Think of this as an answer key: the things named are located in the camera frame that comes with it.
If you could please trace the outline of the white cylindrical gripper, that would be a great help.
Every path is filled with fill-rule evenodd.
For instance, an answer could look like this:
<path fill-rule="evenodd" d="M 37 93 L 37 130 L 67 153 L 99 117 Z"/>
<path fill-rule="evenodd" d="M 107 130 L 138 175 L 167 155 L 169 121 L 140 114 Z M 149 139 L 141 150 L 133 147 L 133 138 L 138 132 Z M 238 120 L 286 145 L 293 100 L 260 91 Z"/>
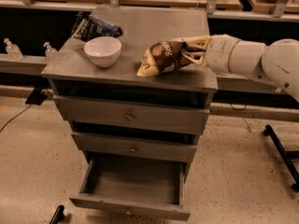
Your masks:
<path fill-rule="evenodd" d="M 230 35 L 201 35 L 195 37 L 183 37 L 179 40 L 179 47 L 187 51 L 181 55 L 192 63 L 202 67 L 206 65 L 216 74 L 229 74 L 229 61 L 239 38 Z"/>

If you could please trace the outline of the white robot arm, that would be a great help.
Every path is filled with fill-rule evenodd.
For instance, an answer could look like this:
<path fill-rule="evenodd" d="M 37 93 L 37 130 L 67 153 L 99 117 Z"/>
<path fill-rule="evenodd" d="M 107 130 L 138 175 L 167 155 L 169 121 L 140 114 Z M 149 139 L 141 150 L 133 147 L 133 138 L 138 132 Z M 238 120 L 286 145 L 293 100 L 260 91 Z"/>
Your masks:
<path fill-rule="evenodd" d="M 216 74 L 233 74 L 272 85 L 299 102 L 299 42 L 280 39 L 266 46 L 230 35 L 182 38 L 181 54 Z"/>

